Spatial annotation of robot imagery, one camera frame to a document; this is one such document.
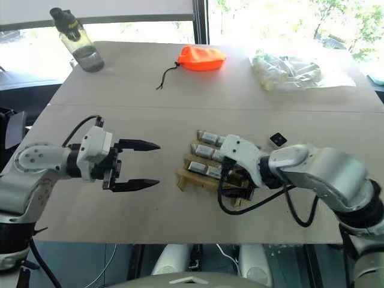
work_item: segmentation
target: clear plastic bag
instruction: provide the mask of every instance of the clear plastic bag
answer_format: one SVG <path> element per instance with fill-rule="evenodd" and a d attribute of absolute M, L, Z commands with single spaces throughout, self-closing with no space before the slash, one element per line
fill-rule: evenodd
<path fill-rule="evenodd" d="M 329 59 L 302 59 L 259 52 L 250 58 L 253 70 L 266 91 L 300 91 L 308 88 L 356 86 Z"/>

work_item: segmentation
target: white table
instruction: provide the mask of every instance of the white table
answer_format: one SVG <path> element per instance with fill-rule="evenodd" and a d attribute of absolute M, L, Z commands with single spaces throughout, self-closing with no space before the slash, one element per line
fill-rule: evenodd
<path fill-rule="evenodd" d="M 163 70 L 172 65 L 180 45 L 100 43 L 106 68 L 96 74 L 76 69 L 36 121 L 23 144 L 48 141 L 60 145 L 84 117 L 99 113 L 105 129 L 117 138 L 143 139 L 161 146 L 151 152 L 121 154 L 121 181 L 151 178 L 160 184 L 130 193 L 101 189 L 101 182 L 59 182 L 37 228 L 37 239 L 118 243 L 325 243 L 341 242 L 333 213 L 321 203 L 313 225 L 299 227 L 284 197 L 256 211 L 229 216 L 216 194 L 176 186 L 196 130 L 238 134 L 267 146 L 279 131 L 291 144 L 311 142 L 355 154 L 384 184 L 383 106 L 356 67 L 348 72 L 357 88 L 318 89 L 298 94 L 267 94 L 246 57 L 223 47 L 228 59 L 216 72 L 171 71 L 162 91 L 155 91 Z M 156 61 L 142 62 L 156 54 Z M 74 137 L 79 141 L 89 126 Z M 259 201 L 273 193 L 256 190 Z M 314 194 L 292 191 L 302 218 Z"/>

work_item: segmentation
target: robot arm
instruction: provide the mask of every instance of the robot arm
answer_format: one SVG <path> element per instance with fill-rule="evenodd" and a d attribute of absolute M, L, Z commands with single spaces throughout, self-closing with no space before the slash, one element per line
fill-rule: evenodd
<path fill-rule="evenodd" d="M 355 287 L 384 287 L 384 206 L 380 187 L 357 159 L 333 148 L 309 144 L 262 152 L 228 135 L 220 151 L 250 175 L 255 187 L 294 185 L 314 191 L 333 210 L 360 258 Z"/>
<path fill-rule="evenodd" d="M 137 191 L 159 183 L 131 179 L 117 183 L 123 149 L 149 151 L 156 144 L 120 139 L 112 145 L 112 134 L 97 120 L 82 142 L 68 147 L 34 143 L 22 147 L 12 158 L 9 170 L 0 176 L 0 272 L 18 267 L 29 252 L 29 240 L 51 192 L 60 179 L 103 180 L 103 189 Z"/>

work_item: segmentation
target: water bottle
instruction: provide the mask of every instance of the water bottle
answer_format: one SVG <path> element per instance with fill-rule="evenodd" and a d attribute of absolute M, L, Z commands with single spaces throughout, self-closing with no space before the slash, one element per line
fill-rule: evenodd
<path fill-rule="evenodd" d="M 53 8 L 49 13 L 60 32 L 61 41 L 77 63 L 87 72 L 101 70 L 104 67 L 104 61 L 88 38 L 83 25 L 71 14 L 71 11 Z"/>

